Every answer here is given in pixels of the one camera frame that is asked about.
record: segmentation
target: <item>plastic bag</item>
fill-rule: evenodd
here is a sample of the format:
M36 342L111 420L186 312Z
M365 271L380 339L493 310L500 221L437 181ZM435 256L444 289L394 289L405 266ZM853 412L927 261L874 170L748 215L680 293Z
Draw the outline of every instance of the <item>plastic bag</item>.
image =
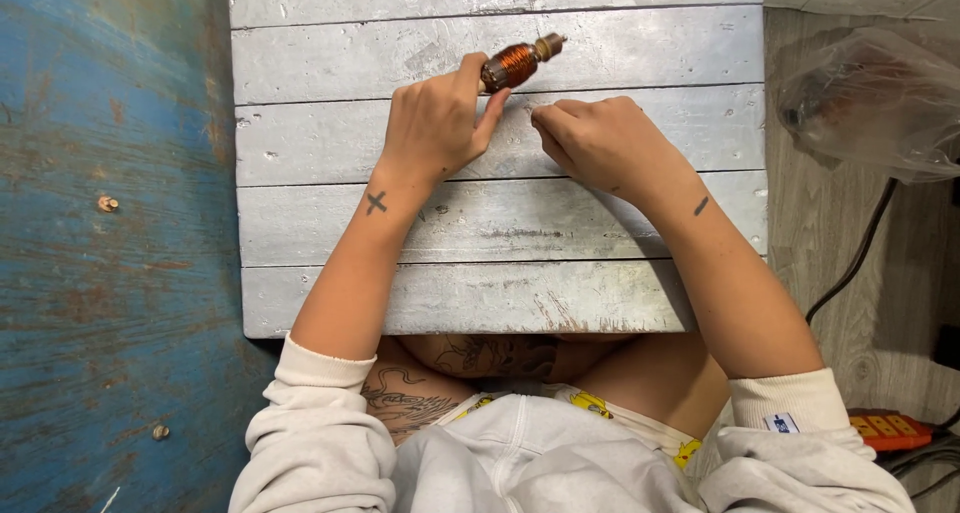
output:
M780 91L780 121L813 151L904 182L960 176L960 69L877 28L814 53Z

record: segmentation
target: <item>sweatshirt cuff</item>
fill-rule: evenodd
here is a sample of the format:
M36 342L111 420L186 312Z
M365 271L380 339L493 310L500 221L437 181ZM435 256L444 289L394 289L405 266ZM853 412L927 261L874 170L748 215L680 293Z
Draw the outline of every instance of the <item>sweatshirt cuff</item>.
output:
M360 393L360 388L376 360L376 355L366 361L350 361L323 355L297 344L287 334L280 354L280 363L273 376L291 386L337 387Z
M769 430L766 420L777 414L789 414L800 432L849 426L847 409L831 369L768 378L732 379L729 387L737 426Z

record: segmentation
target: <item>cross tattoo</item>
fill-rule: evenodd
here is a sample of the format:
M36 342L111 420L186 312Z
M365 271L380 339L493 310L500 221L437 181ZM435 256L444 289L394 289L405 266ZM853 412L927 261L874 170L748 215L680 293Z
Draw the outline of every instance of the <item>cross tattoo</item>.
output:
M383 200L383 197L386 195L387 193L382 190L380 191L380 194L376 195L376 198L374 198L373 194L366 195L366 199L369 201L369 208L366 210L367 216L369 216L372 212L374 212L374 207L376 207L377 209L385 213L387 212L387 206L380 201L380 200Z

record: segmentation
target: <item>white painted table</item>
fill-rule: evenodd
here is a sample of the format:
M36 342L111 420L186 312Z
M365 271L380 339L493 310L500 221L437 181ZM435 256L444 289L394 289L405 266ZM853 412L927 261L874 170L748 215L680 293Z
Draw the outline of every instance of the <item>white painted table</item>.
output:
M394 89L554 31L563 53L414 221L385 332L690 330L653 227L563 177L529 114L634 98L765 254L761 3L230 0L246 335L289 330L362 197Z

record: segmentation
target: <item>person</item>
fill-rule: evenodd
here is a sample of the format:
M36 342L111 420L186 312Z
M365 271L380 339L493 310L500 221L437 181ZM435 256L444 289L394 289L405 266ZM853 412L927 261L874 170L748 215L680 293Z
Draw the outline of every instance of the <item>person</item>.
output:
M270 405L246 433L250 459L229 510L913 511L850 426L786 290L628 98L539 106L532 125L568 175L650 220L699 332L616 343L381 337L414 218L486 151L503 112L509 91L475 121L486 60L467 55L456 72L393 94L364 198L285 341L264 392ZM494 395L454 375L552 385ZM682 467L728 396L736 425L716 438L724 462L693 488Z

